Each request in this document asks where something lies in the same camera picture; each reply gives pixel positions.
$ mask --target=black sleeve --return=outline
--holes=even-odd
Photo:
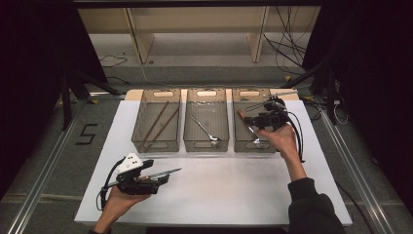
[[[111,233],[112,233],[112,229],[109,229],[108,234],[111,234]],[[99,233],[94,232],[93,230],[89,230],[88,234],[99,234]]]
[[[289,234],[346,233],[331,200],[318,194],[312,178],[293,181],[288,189],[292,200],[288,209]]]

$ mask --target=human hand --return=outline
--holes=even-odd
[[[259,136],[266,137],[270,143],[278,149],[283,159],[299,159],[297,144],[295,141],[295,133],[291,125],[285,124],[274,132],[258,130],[255,133]]]
[[[291,181],[307,177],[300,157],[298,156],[295,133],[291,125],[285,124],[274,132],[258,130],[255,133],[259,136],[266,137],[270,143],[278,149],[286,162]]]
[[[117,186],[113,186],[103,213],[97,221],[94,232],[107,233],[112,223],[124,215],[133,205],[148,199],[151,195],[128,195],[122,193]]]

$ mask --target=black cable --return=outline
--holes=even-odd
[[[306,32],[309,29],[311,23],[313,22],[314,16],[316,15],[316,11],[317,11],[317,7],[314,7],[314,11],[313,11],[313,15],[310,19],[310,23],[307,25],[306,29],[304,29],[303,34],[301,34],[301,36],[294,43],[298,42],[306,34]]]
[[[98,204],[98,201],[97,201],[99,199],[99,195],[100,195],[100,192],[98,192],[97,196],[96,196],[96,208],[97,208],[98,211],[101,211],[102,209],[99,207],[99,204]]]
[[[285,116],[285,118],[288,120],[288,122],[291,124],[292,128],[294,129],[294,132],[295,132],[295,135],[297,136],[297,141],[298,141],[298,156],[300,157],[301,163],[304,163],[305,161],[303,160],[303,148],[302,148],[303,145],[302,145],[302,143],[301,143],[301,137],[300,137],[300,135],[298,134],[297,127],[295,127],[294,122],[292,122],[291,118],[289,118],[289,116],[282,110],[281,107],[279,107],[279,106],[277,105],[277,103],[273,104],[273,106],[275,106],[275,107]]]
[[[303,129],[301,128],[301,123],[300,123],[300,121],[298,120],[298,118],[297,118],[297,116],[294,114],[294,113],[292,113],[292,112],[289,112],[288,111],[288,114],[292,114],[294,117],[295,117],[295,119],[297,120],[297,123],[298,123],[298,127],[300,128],[300,135],[301,135],[301,162],[304,162],[303,160],[302,160],[302,158],[303,158],[303,151],[304,151],[304,137],[303,137]]]
[[[125,58],[125,57],[116,57],[116,56],[108,55],[108,56],[105,56],[105,57],[101,58],[99,61],[107,61],[107,60],[104,60],[104,59],[106,59],[106,58],[108,58],[108,57],[112,57],[112,58],[114,58],[114,59],[122,59],[122,61],[120,61],[120,62],[118,62],[118,63],[115,63],[115,64],[113,64],[113,65],[110,65],[110,66],[103,65],[103,67],[114,67],[114,66],[119,65],[119,64],[121,64],[121,63],[124,63],[125,61],[128,60],[128,59]]]
[[[312,122],[316,121],[316,120],[319,120],[321,118],[322,110],[326,108],[326,104],[325,103],[318,103],[316,101],[313,101],[311,99],[307,99],[307,98],[304,98],[304,97],[299,97],[299,98],[300,98],[300,100],[303,101],[304,105],[311,106],[311,107],[315,108],[318,111],[312,118],[310,118],[310,120]]]
[[[334,182],[337,184],[337,186],[350,198],[350,200],[353,202],[353,204],[355,204],[357,210],[359,211],[359,213],[361,214],[362,218],[364,219],[365,224],[367,225],[368,230],[370,231],[370,233],[374,234],[373,228],[371,227],[371,225],[368,223],[367,217],[364,215],[364,213],[362,212],[360,206],[357,204],[357,202],[355,201],[355,199],[350,195],[350,193],[348,191],[346,191],[346,189],[344,189],[340,183],[337,182],[337,180],[334,179]]]
[[[291,27],[289,28],[289,32],[290,32],[290,33],[292,33],[291,28],[294,27],[295,20],[297,19],[298,10],[300,10],[300,6],[298,6],[298,7],[297,7],[297,11],[295,11],[294,20],[292,21],[292,25],[291,25]],[[301,53],[300,53],[300,50],[298,50],[298,45],[296,44],[296,41],[294,41],[294,44],[295,44],[295,47],[296,47],[297,52],[298,52],[298,54],[300,55],[301,59],[304,59],[303,56],[302,56]]]
[[[117,76],[108,76],[108,77],[106,77],[107,79],[117,79],[117,80],[120,80],[120,81],[123,81],[125,84],[130,84],[131,82],[129,82],[129,81],[126,81],[126,80],[124,80],[124,79],[121,79],[121,78],[119,78],[119,77],[117,77]]]
[[[280,20],[282,20],[282,27],[284,28],[284,32],[282,33],[282,37],[285,37],[285,39],[291,43],[291,46],[294,47],[295,46],[294,40],[292,39],[291,33],[287,29],[288,27],[290,27],[290,25],[289,25],[290,20],[289,19],[290,19],[291,7],[288,7],[288,18],[287,18],[288,21],[287,21],[287,24],[285,24],[285,22],[282,18],[279,7],[276,7],[276,9],[277,9],[277,12],[279,14]],[[298,59],[297,55],[295,54],[295,49],[292,50],[292,53],[294,54],[295,58],[298,61],[299,59]]]
[[[103,211],[103,209],[104,209],[104,206],[106,205],[106,193],[107,193],[107,191],[108,191],[108,189],[109,189],[109,179],[110,179],[110,177],[112,176],[112,174],[113,174],[113,172],[115,171],[115,169],[119,166],[119,165],[121,165],[123,162],[124,162],[124,160],[126,159],[126,157],[124,157],[123,159],[121,159],[121,160],[119,160],[118,162],[116,162],[116,164],[113,166],[113,168],[110,170],[110,173],[109,173],[109,175],[107,176],[107,179],[106,179],[106,181],[105,181],[105,183],[104,183],[104,185],[103,185],[103,187],[100,189],[100,192],[99,192],[99,194],[100,194],[100,204],[101,204],[101,211]]]
[[[302,68],[302,66],[301,66],[300,63],[296,62],[295,60],[293,60],[292,58],[290,58],[288,55],[284,54],[284,53],[281,52],[278,48],[276,48],[276,47],[271,43],[271,41],[269,41],[269,39],[267,38],[267,36],[266,36],[265,34],[264,34],[264,37],[265,37],[265,39],[267,40],[267,42],[270,44],[270,46],[271,46],[277,53],[282,54],[282,56],[284,56],[285,58],[287,58],[288,60],[292,61],[294,64],[296,64],[297,66],[299,66],[299,67]],[[279,63],[278,63],[277,54],[276,54],[276,64],[277,64],[277,67],[278,67],[281,71],[288,72],[288,73],[295,74],[295,75],[302,75],[302,74],[300,74],[300,73],[292,72],[292,71],[290,71],[290,70],[288,70],[288,71],[283,70],[283,69],[280,67]]]
[[[287,48],[290,48],[290,49],[293,49],[293,47],[292,46],[288,46],[288,45],[285,45],[285,44],[283,44],[283,43],[280,43],[280,42],[276,42],[276,41],[273,41],[273,40],[271,40],[271,39],[268,39],[268,38],[266,38],[269,42],[271,42],[271,43],[276,43],[276,44],[279,44],[279,45],[282,45],[282,46],[284,46],[284,47],[287,47]],[[299,50],[300,52],[302,52],[302,53],[305,53],[306,51],[305,50],[307,50],[307,49],[305,49],[305,48],[300,48],[301,50]]]

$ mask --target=gray floor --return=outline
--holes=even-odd
[[[270,36],[272,39],[280,38],[277,34]],[[153,62],[147,62],[142,67],[137,63],[129,35],[91,35],[91,38],[101,58],[106,55],[116,55],[128,59],[115,67],[104,68],[108,77],[118,77],[130,82],[126,84],[116,78],[110,78],[109,84],[121,91],[164,87],[165,84],[182,88],[201,85],[228,88],[244,85],[278,87],[285,83],[285,76],[289,75],[277,68],[276,54],[266,42],[263,44],[260,62],[251,62],[249,49],[242,34],[156,35],[151,56],[148,59]],[[303,46],[306,40],[303,39],[301,42]],[[106,60],[102,64],[110,66],[116,62],[116,60]],[[278,62],[279,65],[289,66],[295,72],[301,71],[297,67],[292,67],[290,63],[283,63],[281,57],[278,57]],[[311,80],[297,87],[300,96],[309,94],[309,84]],[[91,92],[99,92],[99,89],[94,86],[88,87]],[[88,103],[81,112],[24,233],[87,233],[89,227],[74,222],[74,215],[80,206],[117,106],[121,101],[119,98],[95,97],[92,99],[96,99],[97,103]],[[317,116],[318,111],[315,108],[307,106],[307,109],[310,117]],[[338,114],[346,115],[340,110]],[[0,220],[2,220],[0,233],[7,232],[22,202],[46,164],[61,134],[62,119],[62,106],[57,103],[50,117],[48,128],[42,133],[36,150],[32,157],[27,159],[0,203]],[[95,127],[88,128],[88,131],[95,134],[93,143],[77,145],[77,142],[89,140],[88,137],[80,136],[86,124],[97,124]],[[368,222],[378,233],[325,124],[318,119],[313,121],[313,126],[335,179],[355,198],[362,212],[367,216]],[[411,214],[392,189],[380,167],[370,160],[370,151],[351,119],[346,125],[339,124],[338,129],[357,164],[362,168],[394,233],[411,233],[413,230]],[[354,220],[354,224],[346,228],[347,233],[369,233],[355,205],[347,195],[342,193],[342,196]],[[152,229],[147,230],[146,227],[116,224],[113,233],[152,233],[152,231]],[[247,231],[249,233],[271,233],[271,229],[265,232],[263,229],[248,229]],[[188,233],[188,231],[182,229],[180,233]],[[211,230],[211,233],[217,233],[217,230]]]

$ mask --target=printed number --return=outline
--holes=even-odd
[[[76,142],[76,145],[87,145],[87,144],[92,144],[92,141],[94,141],[94,136],[95,134],[85,134],[86,128],[87,127],[96,127],[97,124],[86,124],[83,127],[83,131],[80,134],[80,137],[90,137],[90,140],[88,142]]]

